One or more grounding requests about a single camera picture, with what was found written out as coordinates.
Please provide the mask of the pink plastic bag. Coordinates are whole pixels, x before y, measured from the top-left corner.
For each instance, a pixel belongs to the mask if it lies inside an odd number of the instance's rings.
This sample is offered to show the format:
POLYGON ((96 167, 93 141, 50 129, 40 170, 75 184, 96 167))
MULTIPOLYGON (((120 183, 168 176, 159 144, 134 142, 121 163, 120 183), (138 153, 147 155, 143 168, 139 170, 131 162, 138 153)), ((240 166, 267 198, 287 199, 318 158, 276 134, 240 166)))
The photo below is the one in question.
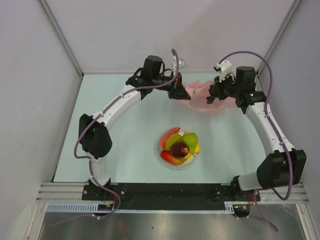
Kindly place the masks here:
POLYGON ((191 100, 176 100, 179 104, 202 114, 213 115, 225 109, 236 108, 236 103, 233 98, 226 98, 224 100, 215 99, 212 104, 207 104, 207 97, 209 96, 209 88, 214 84, 214 80, 209 80, 201 83, 199 80, 191 83, 184 83, 184 87, 191 100))

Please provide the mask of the dark fake grapes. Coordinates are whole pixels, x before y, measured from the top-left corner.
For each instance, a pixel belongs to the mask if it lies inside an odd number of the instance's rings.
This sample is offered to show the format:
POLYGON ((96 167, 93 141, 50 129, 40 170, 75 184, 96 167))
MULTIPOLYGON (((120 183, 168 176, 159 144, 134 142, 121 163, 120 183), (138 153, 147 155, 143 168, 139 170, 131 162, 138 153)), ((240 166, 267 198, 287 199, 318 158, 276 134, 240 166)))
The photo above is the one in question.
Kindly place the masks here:
POLYGON ((209 90, 209 96, 206 97, 206 103, 208 105, 213 104, 216 98, 216 93, 214 91, 209 90))

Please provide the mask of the green fake pear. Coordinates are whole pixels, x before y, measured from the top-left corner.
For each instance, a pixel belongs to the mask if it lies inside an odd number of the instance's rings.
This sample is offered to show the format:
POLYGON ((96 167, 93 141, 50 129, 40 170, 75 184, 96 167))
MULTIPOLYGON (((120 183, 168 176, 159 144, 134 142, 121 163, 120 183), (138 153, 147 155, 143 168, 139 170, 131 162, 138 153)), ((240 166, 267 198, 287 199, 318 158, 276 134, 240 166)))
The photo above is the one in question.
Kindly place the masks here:
POLYGON ((198 145, 198 136, 193 132, 185 132, 182 141, 189 147, 189 152, 194 153, 198 145))

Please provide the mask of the fake watermelon slice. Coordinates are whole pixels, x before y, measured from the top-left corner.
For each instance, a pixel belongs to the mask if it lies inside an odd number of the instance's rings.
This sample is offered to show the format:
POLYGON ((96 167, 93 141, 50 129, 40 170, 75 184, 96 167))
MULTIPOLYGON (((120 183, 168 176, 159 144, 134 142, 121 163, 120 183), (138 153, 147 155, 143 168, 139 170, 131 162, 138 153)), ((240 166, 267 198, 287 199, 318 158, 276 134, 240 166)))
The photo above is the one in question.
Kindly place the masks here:
POLYGON ((160 139, 159 139, 159 141, 158 141, 158 148, 159 148, 161 151, 164 150, 165 145, 166 145, 166 141, 168 140, 168 138, 169 138, 171 135, 173 135, 173 134, 175 134, 175 133, 178 133, 180 129, 181 129, 180 127, 173 127, 173 128, 168 129, 168 130, 160 137, 160 139))

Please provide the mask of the dark red fake apple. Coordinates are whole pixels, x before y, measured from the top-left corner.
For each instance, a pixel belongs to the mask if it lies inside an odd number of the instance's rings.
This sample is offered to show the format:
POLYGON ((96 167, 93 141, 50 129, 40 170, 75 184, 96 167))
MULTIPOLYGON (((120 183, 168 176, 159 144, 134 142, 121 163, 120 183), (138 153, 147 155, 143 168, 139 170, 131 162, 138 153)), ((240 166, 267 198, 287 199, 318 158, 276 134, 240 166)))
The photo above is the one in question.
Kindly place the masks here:
POLYGON ((183 142, 178 141, 170 148, 170 154, 175 158, 184 158, 189 153, 189 147, 183 142))

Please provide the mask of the yellow fake lemon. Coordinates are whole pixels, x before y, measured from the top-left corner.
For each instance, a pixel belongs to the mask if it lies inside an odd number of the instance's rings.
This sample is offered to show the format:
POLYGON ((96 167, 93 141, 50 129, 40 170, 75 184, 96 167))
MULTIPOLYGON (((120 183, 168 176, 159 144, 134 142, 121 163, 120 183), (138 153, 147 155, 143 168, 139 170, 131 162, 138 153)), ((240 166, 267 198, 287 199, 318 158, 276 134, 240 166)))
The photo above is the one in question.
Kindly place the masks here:
POLYGON ((194 154, 198 154, 200 152, 200 145, 199 145, 199 143, 196 145, 196 148, 195 148, 195 150, 194 150, 194 154))

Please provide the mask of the red fake mango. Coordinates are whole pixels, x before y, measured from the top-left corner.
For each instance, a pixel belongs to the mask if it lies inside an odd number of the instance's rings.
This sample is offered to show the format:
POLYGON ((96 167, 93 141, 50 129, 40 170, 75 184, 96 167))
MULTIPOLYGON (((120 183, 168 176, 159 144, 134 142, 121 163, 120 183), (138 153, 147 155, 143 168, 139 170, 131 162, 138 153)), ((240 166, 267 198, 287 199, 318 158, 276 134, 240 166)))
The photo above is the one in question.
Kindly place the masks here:
POLYGON ((172 156, 171 152, 168 150, 163 150, 160 153, 160 157, 167 163, 174 166, 182 165, 185 162, 182 158, 172 156))

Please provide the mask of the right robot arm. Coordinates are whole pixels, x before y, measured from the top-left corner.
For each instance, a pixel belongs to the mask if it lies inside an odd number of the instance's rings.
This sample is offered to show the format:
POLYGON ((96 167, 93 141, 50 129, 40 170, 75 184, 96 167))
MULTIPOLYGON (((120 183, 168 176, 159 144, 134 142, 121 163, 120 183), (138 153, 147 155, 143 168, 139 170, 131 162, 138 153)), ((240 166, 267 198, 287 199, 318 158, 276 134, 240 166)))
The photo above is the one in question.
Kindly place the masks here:
POLYGON ((233 98, 255 128, 265 153, 265 159, 256 171, 232 179, 231 196, 242 201, 249 191, 272 190, 286 201, 292 187, 300 182, 307 160, 305 151, 297 150, 280 130, 265 93, 256 90, 253 67, 240 66, 233 71, 226 61, 217 64, 214 70, 219 75, 209 87, 207 104, 233 98))

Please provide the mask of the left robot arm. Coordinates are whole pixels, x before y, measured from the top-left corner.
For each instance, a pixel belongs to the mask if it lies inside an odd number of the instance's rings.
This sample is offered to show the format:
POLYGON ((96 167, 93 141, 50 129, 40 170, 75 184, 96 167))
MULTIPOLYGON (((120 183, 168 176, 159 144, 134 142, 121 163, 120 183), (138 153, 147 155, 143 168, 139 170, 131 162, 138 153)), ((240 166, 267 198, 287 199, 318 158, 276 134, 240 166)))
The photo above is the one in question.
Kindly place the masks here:
POLYGON ((100 200, 110 196, 107 185, 111 178, 107 173, 106 155, 113 142, 110 130, 115 122, 131 107, 142 101, 153 90, 166 91, 169 99, 191 100, 183 85, 180 70, 186 67, 183 58, 173 52, 170 76, 166 76, 164 61, 161 57, 149 55, 135 73, 127 79, 119 94, 105 107, 93 115, 83 114, 79 119, 78 139, 75 144, 85 152, 83 156, 89 162, 89 180, 95 185, 93 194, 100 200))

